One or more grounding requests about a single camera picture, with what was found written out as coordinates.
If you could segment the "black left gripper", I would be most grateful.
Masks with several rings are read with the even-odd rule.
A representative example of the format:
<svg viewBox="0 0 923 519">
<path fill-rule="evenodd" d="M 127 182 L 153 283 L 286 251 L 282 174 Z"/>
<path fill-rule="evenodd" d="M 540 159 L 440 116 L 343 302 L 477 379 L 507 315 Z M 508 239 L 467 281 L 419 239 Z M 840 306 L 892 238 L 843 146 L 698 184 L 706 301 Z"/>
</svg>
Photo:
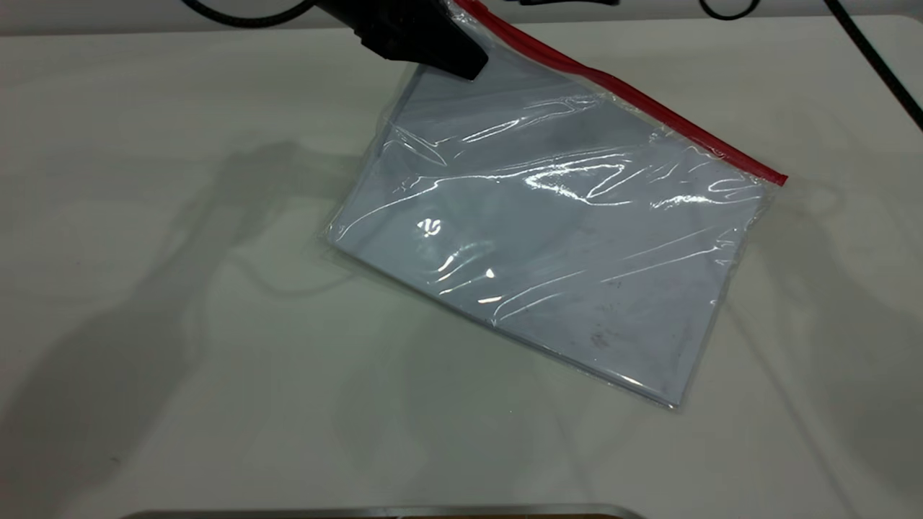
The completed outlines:
<svg viewBox="0 0 923 519">
<path fill-rule="evenodd" d="M 441 1 L 319 1 L 316 7 L 389 61 L 419 63 L 473 80 L 489 60 L 487 52 L 449 19 Z"/>
</svg>

